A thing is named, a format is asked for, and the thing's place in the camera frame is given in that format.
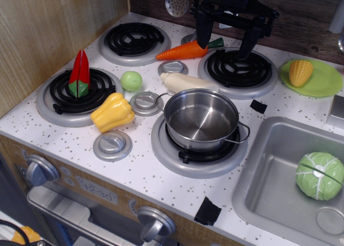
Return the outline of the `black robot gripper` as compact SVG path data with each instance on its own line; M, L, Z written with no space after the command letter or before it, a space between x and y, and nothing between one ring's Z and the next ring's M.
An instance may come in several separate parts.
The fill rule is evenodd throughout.
M210 41L214 23L244 30L238 60L248 58L258 40L270 36L279 17L276 10L258 0L193 0L190 13L196 20L197 43L202 49Z

